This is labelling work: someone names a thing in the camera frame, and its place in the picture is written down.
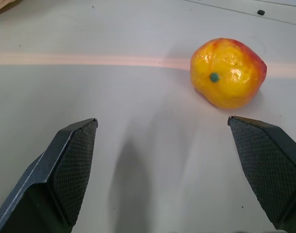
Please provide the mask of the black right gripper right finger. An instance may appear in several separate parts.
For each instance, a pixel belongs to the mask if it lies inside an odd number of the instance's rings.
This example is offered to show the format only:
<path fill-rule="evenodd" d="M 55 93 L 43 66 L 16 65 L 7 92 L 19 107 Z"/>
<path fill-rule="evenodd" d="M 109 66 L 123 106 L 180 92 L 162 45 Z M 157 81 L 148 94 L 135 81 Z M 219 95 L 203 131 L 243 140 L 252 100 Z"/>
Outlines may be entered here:
<path fill-rule="evenodd" d="M 296 142 L 280 127 L 228 119 L 244 175 L 277 230 L 296 233 Z"/>

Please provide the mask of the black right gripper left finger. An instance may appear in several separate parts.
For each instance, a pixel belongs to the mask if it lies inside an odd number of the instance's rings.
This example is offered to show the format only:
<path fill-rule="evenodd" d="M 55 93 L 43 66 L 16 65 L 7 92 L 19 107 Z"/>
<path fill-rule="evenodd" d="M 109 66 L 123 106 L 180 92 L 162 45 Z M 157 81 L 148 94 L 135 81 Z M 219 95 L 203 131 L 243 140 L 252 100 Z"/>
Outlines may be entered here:
<path fill-rule="evenodd" d="M 89 182 L 98 121 L 59 130 L 0 207 L 0 233 L 71 233 Z"/>

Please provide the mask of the yellow red toy fruit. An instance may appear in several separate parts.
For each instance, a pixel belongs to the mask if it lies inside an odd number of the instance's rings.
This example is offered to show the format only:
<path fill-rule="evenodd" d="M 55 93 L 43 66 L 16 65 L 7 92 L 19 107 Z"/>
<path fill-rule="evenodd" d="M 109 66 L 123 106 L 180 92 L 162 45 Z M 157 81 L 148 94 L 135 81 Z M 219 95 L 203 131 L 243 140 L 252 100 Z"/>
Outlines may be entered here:
<path fill-rule="evenodd" d="M 221 109 L 241 108 L 256 96 L 267 65 L 245 44 L 217 38 L 199 47 L 190 60 L 191 83 Z"/>

